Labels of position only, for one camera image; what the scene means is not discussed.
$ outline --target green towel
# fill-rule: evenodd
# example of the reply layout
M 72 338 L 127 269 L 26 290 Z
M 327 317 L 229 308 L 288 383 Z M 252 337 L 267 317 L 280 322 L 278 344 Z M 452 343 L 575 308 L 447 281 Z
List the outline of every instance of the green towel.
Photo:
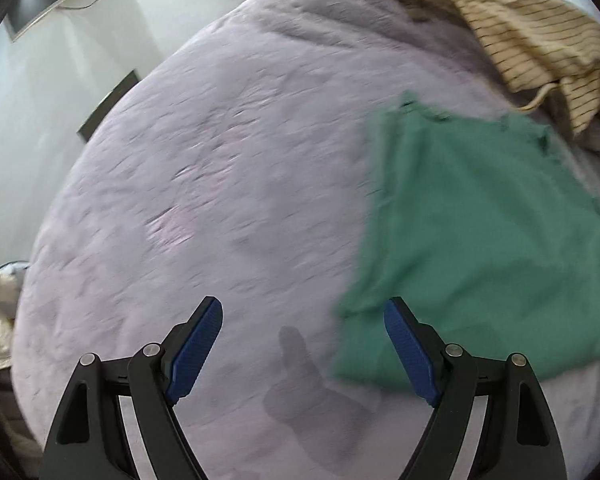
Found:
M 600 357 L 600 202 L 521 114 L 452 116 L 406 94 L 375 115 L 373 206 L 340 301 L 335 373 L 408 386 L 384 330 L 401 296 L 471 354 L 525 354 L 539 378 Z

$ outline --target white wall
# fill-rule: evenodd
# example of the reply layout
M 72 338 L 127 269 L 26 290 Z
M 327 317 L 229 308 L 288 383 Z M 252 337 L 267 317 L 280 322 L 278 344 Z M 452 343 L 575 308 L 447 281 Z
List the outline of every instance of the white wall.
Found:
M 53 10 L 14 43 L 0 27 L 0 263 L 29 257 L 100 100 L 242 1 L 100 0 Z

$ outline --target metal screw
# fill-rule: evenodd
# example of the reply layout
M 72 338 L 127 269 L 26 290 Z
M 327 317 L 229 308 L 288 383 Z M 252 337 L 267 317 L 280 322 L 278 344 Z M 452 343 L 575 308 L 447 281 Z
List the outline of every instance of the metal screw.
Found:
M 526 365 L 526 357 L 522 354 L 513 354 L 511 356 L 511 362 L 516 366 L 524 366 Z
M 451 357 L 460 357 L 462 355 L 462 347 L 455 343 L 448 344 L 445 348 L 445 352 L 447 355 Z
M 160 351 L 160 345 L 158 343 L 149 343 L 142 349 L 142 353 L 147 357 L 152 357 Z
M 91 363 L 93 363 L 96 360 L 96 356 L 93 354 L 85 354 L 80 358 L 80 364 L 82 366 L 89 366 Z

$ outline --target gray blanket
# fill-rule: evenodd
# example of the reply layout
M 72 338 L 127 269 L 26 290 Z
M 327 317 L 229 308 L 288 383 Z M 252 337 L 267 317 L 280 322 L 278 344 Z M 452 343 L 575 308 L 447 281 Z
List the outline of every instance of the gray blanket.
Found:
M 109 114 L 38 236 L 13 349 L 36 437 L 81 354 L 132 355 L 215 295 L 224 327 L 176 407 L 209 478 L 398 478 L 426 404 L 329 375 L 369 204 L 365 117 L 408 89 L 494 118 L 496 86 L 469 30 L 393 0 L 248 0 L 193 37 Z M 600 459 L 600 363 L 544 387 L 579 480 Z

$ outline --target bed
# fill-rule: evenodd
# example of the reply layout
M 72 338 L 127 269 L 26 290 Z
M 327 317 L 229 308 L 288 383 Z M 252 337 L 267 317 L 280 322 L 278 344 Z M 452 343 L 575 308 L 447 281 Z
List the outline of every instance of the bed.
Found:
M 510 106 L 469 30 L 413 22 L 395 0 L 248 0 L 136 85 L 36 242 L 13 379 L 37 439 L 80 355 L 132 355 L 214 295 L 223 329 L 176 407 L 209 478 L 398 478 L 430 409 L 330 367 L 332 307 L 367 209 L 365 118 L 404 90 L 477 118 Z M 542 387 L 581 480 L 600 461 L 600 361 Z M 454 478 L 471 465 L 482 401 Z

